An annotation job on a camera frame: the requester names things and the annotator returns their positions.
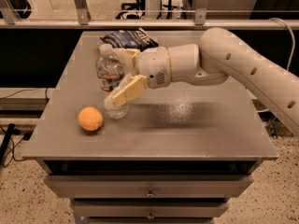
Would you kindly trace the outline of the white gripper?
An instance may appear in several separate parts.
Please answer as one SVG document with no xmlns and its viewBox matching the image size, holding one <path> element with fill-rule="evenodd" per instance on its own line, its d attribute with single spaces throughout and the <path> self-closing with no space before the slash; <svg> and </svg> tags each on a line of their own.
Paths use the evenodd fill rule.
<svg viewBox="0 0 299 224">
<path fill-rule="evenodd" d="M 145 90 L 167 87 L 171 83 L 170 58 L 165 47 L 146 49 L 114 48 L 127 74 L 104 100 L 106 110 L 117 109 L 141 96 Z"/>
</svg>

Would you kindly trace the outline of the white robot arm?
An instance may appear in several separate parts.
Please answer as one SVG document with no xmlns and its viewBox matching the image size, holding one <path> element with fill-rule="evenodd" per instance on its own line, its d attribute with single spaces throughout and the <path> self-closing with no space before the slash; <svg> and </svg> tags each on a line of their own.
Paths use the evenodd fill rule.
<svg viewBox="0 0 299 224">
<path fill-rule="evenodd" d="M 107 110 L 136 99 L 147 88 L 160 89 L 174 82 L 218 85 L 233 77 L 299 136 L 299 77 L 266 59 L 228 30 L 210 28 L 196 44 L 114 52 L 135 74 L 126 75 L 105 98 Z"/>
</svg>

